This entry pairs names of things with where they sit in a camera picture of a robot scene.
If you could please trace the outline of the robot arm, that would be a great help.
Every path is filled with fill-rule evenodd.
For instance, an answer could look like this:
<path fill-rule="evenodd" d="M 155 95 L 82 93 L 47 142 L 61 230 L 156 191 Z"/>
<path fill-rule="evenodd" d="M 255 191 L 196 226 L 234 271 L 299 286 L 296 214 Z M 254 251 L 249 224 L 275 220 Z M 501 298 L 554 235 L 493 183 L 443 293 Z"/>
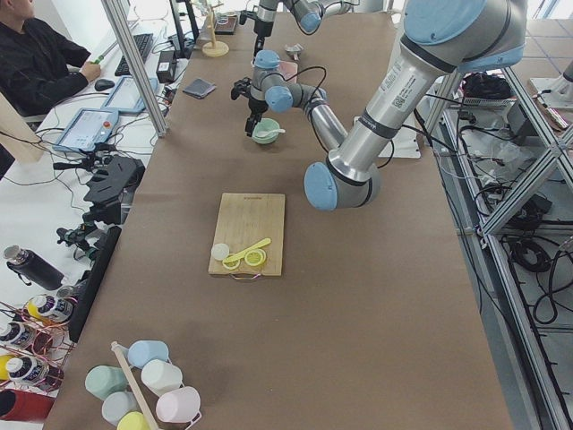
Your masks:
<path fill-rule="evenodd" d="M 276 1 L 262 1 L 255 13 L 241 14 L 243 21 L 253 19 L 257 38 L 252 78 L 236 82 L 232 97 L 249 100 L 247 134 L 267 109 L 303 110 L 328 150 L 326 159 L 310 165 L 304 175 L 307 200 L 320 211 L 358 208 L 376 198 L 381 186 L 376 159 L 437 78 L 514 65 L 525 48 L 525 1 L 409 1 L 396 61 L 346 130 L 325 92 L 287 81 L 278 70 L 278 53 L 265 49 L 277 7 Z"/>
<path fill-rule="evenodd" d="M 253 56 L 263 50 L 266 38 L 272 34 L 278 6 L 282 4 L 295 19 L 299 30 L 305 35 L 312 35 L 321 26 L 322 22 L 335 15 L 349 13 L 359 1 L 276 1 L 263 0 L 251 11 L 241 11 L 239 22 L 241 25 L 247 19 L 254 21 L 253 31 L 256 34 Z"/>

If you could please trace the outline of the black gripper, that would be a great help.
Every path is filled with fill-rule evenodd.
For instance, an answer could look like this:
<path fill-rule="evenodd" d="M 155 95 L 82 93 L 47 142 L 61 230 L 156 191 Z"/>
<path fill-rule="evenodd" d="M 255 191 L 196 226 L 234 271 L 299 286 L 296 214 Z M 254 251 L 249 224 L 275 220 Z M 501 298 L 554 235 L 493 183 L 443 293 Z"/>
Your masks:
<path fill-rule="evenodd" d="M 252 137 L 254 127 L 261 121 L 262 115 L 269 109 L 269 106 L 265 100 L 249 98 L 248 108 L 250 115 L 246 120 L 244 130 L 248 137 Z"/>
<path fill-rule="evenodd" d="M 257 54 L 263 50 L 265 39 L 269 37 L 272 33 L 273 29 L 273 22 L 272 21 L 263 21 L 263 20 L 256 20 L 254 23 L 253 30 L 256 34 L 256 40 L 254 44 L 253 55 L 257 56 Z"/>

